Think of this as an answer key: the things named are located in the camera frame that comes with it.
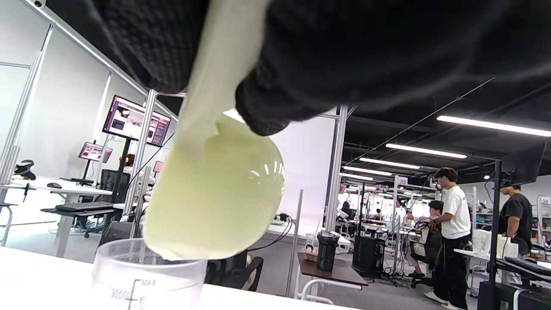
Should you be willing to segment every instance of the black t-shirt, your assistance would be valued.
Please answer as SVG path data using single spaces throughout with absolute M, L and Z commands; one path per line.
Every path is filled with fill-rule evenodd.
M 507 232 L 507 221 L 510 216 L 520 218 L 516 237 L 512 240 L 518 243 L 518 252 L 521 255 L 528 254 L 532 248 L 532 205 L 522 194 L 515 194 L 507 200 L 499 213 L 499 233 Z

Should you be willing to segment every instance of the keyboard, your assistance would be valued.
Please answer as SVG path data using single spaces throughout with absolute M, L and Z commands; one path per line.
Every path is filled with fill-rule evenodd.
M 113 204 L 110 202 L 76 202 L 74 204 L 58 205 L 56 209 L 65 212 L 84 212 L 112 209 Z
M 514 265 L 517 265 L 531 272 L 534 272 L 538 275 L 551 276 L 551 269 L 545 268 L 536 263 L 532 263 L 531 261 L 523 260 L 520 258 L 512 258 L 512 257 L 506 257 L 505 260 Z

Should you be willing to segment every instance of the white t-shirt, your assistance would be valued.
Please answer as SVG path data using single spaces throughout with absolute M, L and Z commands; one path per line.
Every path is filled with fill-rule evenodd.
M 471 233 L 471 217 L 467 198 L 459 186 L 448 189 L 444 196 L 444 211 L 442 214 L 453 215 L 451 221 L 442 222 L 442 236 L 457 239 Z

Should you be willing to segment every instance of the computer screen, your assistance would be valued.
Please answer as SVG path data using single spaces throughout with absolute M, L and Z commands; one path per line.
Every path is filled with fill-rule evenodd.
M 161 172 L 164 162 L 156 161 L 155 166 L 153 167 L 153 172 Z
M 144 118 L 145 108 L 143 106 L 115 95 L 105 119 L 103 132 L 137 140 L 142 132 Z M 147 144 L 161 147 L 165 141 L 170 121 L 170 117 L 153 112 L 149 122 Z
M 82 149 L 80 150 L 79 158 L 82 159 L 89 159 L 91 161 L 98 162 L 101 158 L 101 151 L 103 151 L 103 146 L 101 145 L 95 145 L 90 142 L 85 142 L 82 146 Z M 112 148 L 105 148 L 105 156 L 103 163 L 107 163 L 109 160 L 109 156 L 111 156 L 111 153 L 113 152 Z
M 501 187 L 534 183 L 546 149 L 547 142 L 544 142 L 502 158 L 501 172 L 507 177 Z

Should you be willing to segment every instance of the white sneaker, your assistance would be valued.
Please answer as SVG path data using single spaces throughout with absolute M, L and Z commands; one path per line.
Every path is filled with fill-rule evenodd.
M 440 298 L 438 298 L 437 295 L 434 294 L 434 292 L 426 292 L 425 293 L 425 296 L 426 297 L 429 297 L 430 299 L 434 300 L 434 301 L 438 301 L 439 303 L 445 303 L 447 304 L 448 302 L 445 301 L 445 300 L 441 300 Z
M 450 304 L 450 303 L 443 303 L 442 308 L 446 308 L 446 309 L 449 309 L 449 310 L 463 310 L 461 308 L 457 308 L 456 306 L 452 306 L 452 304 Z

